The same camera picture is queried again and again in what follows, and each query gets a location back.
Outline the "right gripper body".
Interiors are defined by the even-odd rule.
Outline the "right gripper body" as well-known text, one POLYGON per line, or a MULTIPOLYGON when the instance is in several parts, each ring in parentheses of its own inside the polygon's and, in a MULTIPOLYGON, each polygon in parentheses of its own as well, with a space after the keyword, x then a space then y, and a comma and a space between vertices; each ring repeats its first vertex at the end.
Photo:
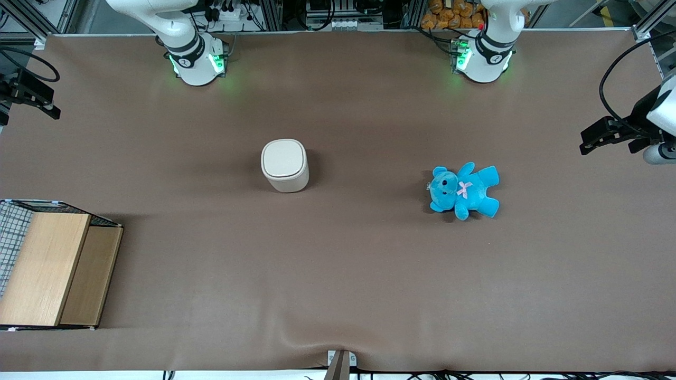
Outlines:
POLYGON ((1 127, 8 125, 11 105, 23 104, 24 101, 17 96, 16 89, 10 84, 7 75, 1 74, 1 127))

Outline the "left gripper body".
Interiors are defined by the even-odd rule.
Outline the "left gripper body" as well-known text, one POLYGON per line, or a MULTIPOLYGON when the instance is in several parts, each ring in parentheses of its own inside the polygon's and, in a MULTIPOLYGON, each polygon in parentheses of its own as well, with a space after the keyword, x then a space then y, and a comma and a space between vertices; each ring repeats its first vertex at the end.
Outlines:
POLYGON ((675 74, 667 74, 661 85, 633 106, 630 121, 650 133, 660 130, 675 136, 675 74))

